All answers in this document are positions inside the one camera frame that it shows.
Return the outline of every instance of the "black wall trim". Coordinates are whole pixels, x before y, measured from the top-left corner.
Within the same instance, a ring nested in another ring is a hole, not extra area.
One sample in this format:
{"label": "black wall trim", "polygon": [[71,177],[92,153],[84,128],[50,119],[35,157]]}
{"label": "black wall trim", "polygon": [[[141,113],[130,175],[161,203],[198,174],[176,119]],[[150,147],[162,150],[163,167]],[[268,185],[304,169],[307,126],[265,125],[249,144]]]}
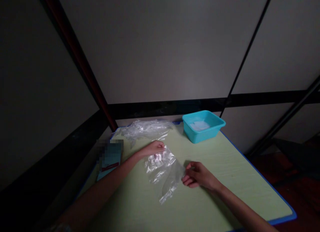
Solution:
{"label": "black wall trim", "polygon": [[186,114],[201,110],[221,111],[225,98],[109,104],[115,120]]}
{"label": "black wall trim", "polygon": [[249,51],[250,51],[251,46],[252,46],[252,44],[253,44],[253,41],[254,41],[254,39],[255,39],[255,37],[256,37],[256,35],[257,35],[257,32],[258,32],[258,30],[259,30],[259,28],[260,28],[260,25],[261,25],[261,22],[262,22],[262,20],[263,20],[263,18],[264,18],[264,15],[266,14],[266,11],[267,11],[267,9],[268,9],[268,6],[269,6],[269,4],[270,4],[270,1],[271,1],[271,0],[267,0],[266,4],[264,5],[264,8],[263,8],[262,13],[261,13],[261,15],[260,15],[258,24],[257,24],[257,26],[256,26],[256,28],[255,28],[255,30],[254,30],[254,32],[253,32],[253,35],[252,35],[251,40],[250,40],[250,43],[249,43],[249,45],[248,45],[248,47],[247,47],[246,53],[245,53],[244,56],[243,56],[242,62],[241,62],[240,67],[239,67],[239,70],[238,70],[237,75],[236,75],[236,77],[235,77],[235,79],[234,79],[234,81],[233,81],[233,84],[232,84],[231,89],[230,89],[230,91],[229,91],[228,97],[227,97],[227,99],[226,99],[226,101],[225,101],[226,104],[227,104],[227,103],[229,102],[229,100],[230,100],[230,96],[231,96],[231,94],[232,94],[233,88],[234,88],[234,86],[236,85],[236,82],[237,82],[237,80],[238,80],[238,77],[239,77],[239,75],[240,75],[240,72],[241,72],[241,70],[242,70],[242,67],[243,67],[243,65],[244,65],[244,62],[246,61],[246,58],[247,58],[247,56],[248,56],[248,54],[249,54]]}
{"label": "black wall trim", "polygon": [[107,127],[107,118],[99,110],[1,191],[2,227],[30,230]]}
{"label": "black wall trim", "polygon": [[[225,107],[296,102],[299,101],[304,95],[305,90],[265,93],[241,93],[231,94],[227,103],[227,98],[209,98],[143,103],[118,103],[109,104],[109,109],[111,116],[115,120],[120,120],[186,114],[201,110],[218,112],[222,111]],[[318,102],[320,102],[320,92],[313,94],[306,101],[306,103]]]}

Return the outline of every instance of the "forearm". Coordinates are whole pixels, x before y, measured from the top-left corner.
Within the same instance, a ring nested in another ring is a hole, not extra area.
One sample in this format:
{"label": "forearm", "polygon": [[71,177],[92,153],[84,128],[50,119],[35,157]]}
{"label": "forearm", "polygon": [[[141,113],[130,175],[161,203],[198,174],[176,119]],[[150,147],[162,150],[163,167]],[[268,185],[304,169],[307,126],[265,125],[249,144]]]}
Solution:
{"label": "forearm", "polygon": [[219,189],[211,191],[216,194],[230,209],[233,215],[247,231],[276,232],[277,230],[254,212],[248,205],[232,193],[227,187],[220,186]]}
{"label": "forearm", "polygon": [[67,224],[74,231],[83,230],[140,159],[137,153],[134,154],[99,180],[61,215],[57,223]]}

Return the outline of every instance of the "blue table edge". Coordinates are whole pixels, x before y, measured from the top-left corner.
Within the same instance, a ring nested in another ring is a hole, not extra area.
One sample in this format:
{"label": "blue table edge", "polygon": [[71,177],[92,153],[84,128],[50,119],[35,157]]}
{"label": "blue table edge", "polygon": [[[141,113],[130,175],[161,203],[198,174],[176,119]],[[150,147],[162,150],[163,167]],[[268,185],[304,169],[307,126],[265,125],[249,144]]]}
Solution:
{"label": "blue table edge", "polygon": [[[173,124],[175,125],[179,125],[182,121],[179,121],[179,122],[173,122]],[[112,136],[110,138],[110,140],[113,138],[113,136],[115,135],[116,131],[114,133],[112,133]],[[278,218],[278,219],[273,219],[273,220],[269,220],[268,223],[271,224],[271,225],[277,225],[277,224],[281,224],[281,223],[284,223],[284,222],[288,222],[288,221],[291,221],[291,220],[294,220],[297,218],[297,213],[294,211],[294,209],[291,207],[291,205],[279,194],[279,192],[277,190],[275,190],[275,188],[266,180],[265,177],[263,177],[263,175],[256,169],[256,167],[253,166],[253,164],[247,159],[247,157],[245,157],[245,155],[243,153],[240,152],[240,150],[234,145],[234,143],[231,142],[231,140],[220,130],[220,132],[224,135],[224,137],[227,138],[227,140],[237,149],[237,151],[246,159],[246,161],[248,161],[248,163],[258,172],[258,174],[260,174],[260,176],[270,185],[270,187],[279,195],[279,197],[289,206],[289,208],[291,209],[292,211],[292,214],[291,215],[287,215],[285,217],[281,217],[281,218]],[[83,183],[83,185],[81,186],[81,189],[79,190],[79,192],[77,193],[76,197],[74,198],[73,202],[78,198],[79,194],[81,193],[83,187],[85,186],[85,184],[87,183],[90,175],[92,174],[92,172],[94,171],[95,167],[97,166],[97,164],[95,164],[91,170],[91,172],[89,173],[87,179],[85,180],[85,182]],[[227,231],[227,232],[240,232],[240,231],[244,231],[244,228],[241,228],[241,229],[236,229],[236,230],[230,230],[230,231]]]}

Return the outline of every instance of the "person's left hand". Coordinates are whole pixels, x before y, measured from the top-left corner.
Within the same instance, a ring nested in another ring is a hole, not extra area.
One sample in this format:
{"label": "person's left hand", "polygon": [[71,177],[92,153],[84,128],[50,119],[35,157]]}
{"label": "person's left hand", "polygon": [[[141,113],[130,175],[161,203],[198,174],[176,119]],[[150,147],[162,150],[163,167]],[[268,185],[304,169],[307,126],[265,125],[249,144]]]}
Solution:
{"label": "person's left hand", "polygon": [[146,147],[140,149],[137,154],[141,157],[145,157],[161,153],[163,151],[165,151],[164,143],[156,140],[148,144]]}

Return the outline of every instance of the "crumpled plastic bag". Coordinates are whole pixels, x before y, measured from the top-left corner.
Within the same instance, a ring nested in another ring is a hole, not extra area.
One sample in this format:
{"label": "crumpled plastic bag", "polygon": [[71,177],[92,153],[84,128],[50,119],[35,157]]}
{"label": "crumpled plastic bag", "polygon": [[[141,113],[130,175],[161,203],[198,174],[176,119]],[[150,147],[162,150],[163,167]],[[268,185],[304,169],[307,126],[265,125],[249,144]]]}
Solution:
{"label": "crumpled plastic bag", "polygon": [[137,139],[164,140],[173,126],[173,123],[167,120],[136,120],[130,126],[121,128],[120,131],[121,135],[129,140],[132,148]]}
{"label": "crumpled plastic bag", "polygon": [[172,197],[178,183],[185,174],[185,168],[179,163],[170,149],[145,158],[144,166],[150,183],[155,185],[155,191],[160,204]]}

